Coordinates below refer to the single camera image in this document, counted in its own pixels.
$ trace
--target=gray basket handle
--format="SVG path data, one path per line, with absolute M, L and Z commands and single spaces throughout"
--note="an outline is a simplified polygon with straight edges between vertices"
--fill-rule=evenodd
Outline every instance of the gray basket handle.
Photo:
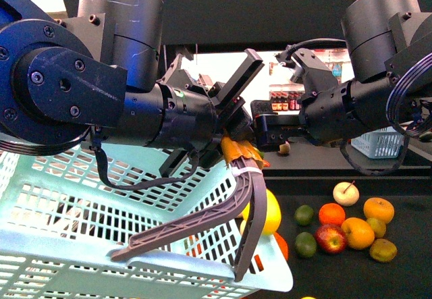
M 240 157 L 232 162 L 239 169 L 258 168 L 253 159 Z M 112 261 L 125 261 L 190 235 L 214 228 L 236 218 L 250 202 L 250 213 L 234 261 L 235 281 L 247 272 L 267 216 L 267 195 L 264 177 L 256 171 L 245 171 L 236 177 L 237 186 L 225 201 L 169 223 L 134 234 L 127 248 L 115 251 Z

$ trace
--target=light blue basket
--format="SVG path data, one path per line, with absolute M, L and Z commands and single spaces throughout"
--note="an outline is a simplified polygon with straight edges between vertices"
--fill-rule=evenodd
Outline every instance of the light blue basket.
M 169 151 L 104 145 L 109 177 L 121 184 L 159 177 Z M 190 169 L 183 164 L 175 176 Z M 292 275 L 273 236 L 241 282 L 232 262 L 235 221 L 114 263 L 109 254 L 136 232 L 217 204 L 235 189 L 220 162 L 187 181 L 146 192 L 113 190 L 99 180 L 92 153 L 0 157 L 2 298 L 242 298 L 259 289 L 287 292 Z
M 403 135 L 392 127 L 367 132 L 351 140 L 352 147 L 370 159 L 395 159 L 403 143 Z

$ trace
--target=black tabletop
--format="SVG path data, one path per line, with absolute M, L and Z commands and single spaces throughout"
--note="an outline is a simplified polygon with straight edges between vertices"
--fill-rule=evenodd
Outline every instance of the black tabletop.
M 282 211 L 278 232 L 290 248 L 288 265 L 294 288 L 288 293 L 260 290 L 248 299 L 430 299 L 432 298 L 432 183 L 428 154 L 432 143 L 419 151 L 411 147 L 400 170 L 387 177 L 366 177 L 345 161 L 338 149 L 292 144 L 291 154 L 280 157 L 267 153 L 271 164 L 264 170 L 267 187 L 276 194 Z M 352 153 L 369 168 L 391 165 L 393 160 L 373 161 Z M 310 205 L 317 213 L 322 205 L 334 202 L 333 187 L 340 181 L 356 180 L 360 200 L 346 208 L 347 217 L 364 219 L 366 199 L 380 196 L 395 207 L 395 217 L 385 238 L 398 247 L 397 257 L 388 264 L 369 257 L 368 250 L 347 249 L 338 255 L 318 251 L 311 259 L 300 259 L 294 241 L 300 232 L 314 233 L 314 222 L 299 227 L 294 212 L 300 205 Z

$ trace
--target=screw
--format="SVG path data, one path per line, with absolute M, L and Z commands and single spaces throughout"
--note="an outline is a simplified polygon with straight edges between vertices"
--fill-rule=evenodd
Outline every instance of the screw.
M 30 79 L 36 85 L 41 85 L 44 81 L 43 75 L 40 72 L 33 72 Z
M 101 23 L 101 21 L 98 17 L 96 17 L 95 14 L 91 14 L 90 17 L 88 17 L 88 21 L 95 26 L 98 26 Z
M 412 17 L 412 13 L 411 12 L 406 12 L 403 16 L 402 19 L 404 20 L 408 20 L 409 18 Z
M 57 19 L 56 22 L 62 26 L 63 28 L 66 28 L 66 23 L 62 19 Z
M 79 72 L 84 71 L 84 69 L 86 68 L 84 62 L 81 59 L 77 59 L 75 61 L 75 69 Z
M 7 61 L 9 59 L 9 51 L 5 47 L 0 47 L 0 61 Z
M 7 108 L 4 112 L 3 112 L 3 117 L 6 120 L 16 120 L 16 118 L 18 117 L 18 114 L 16 113 L 16 110 L 14 108 Z
M 78 108 L 76 105 L 70 107 L 70 115 L 74 118 L 77 118 L 80 115 L 80 108 Z
M 54 37 L 54 28 L 51 26 L 45 26 L 43 27 L 43 33 L 45 34 L 45 36 L 47 36 L 48 38 L 53 38 Z

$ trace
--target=green lime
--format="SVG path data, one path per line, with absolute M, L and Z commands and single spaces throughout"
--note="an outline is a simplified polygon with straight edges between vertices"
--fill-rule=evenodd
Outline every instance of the green lime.
M 317 251 L 317 241 L 312 234 L 303 232 L 297 235 L 295 247 L 298 256 L 309 259 Z
M 421 142 L 430 142 L 432 140 L 432 132 L 425 132 L 418 138 Z
M 312 222 L 313 209 L 308 205 L 299 206 L 294 213 L 294 219 L 300 226 L 307 226 Z

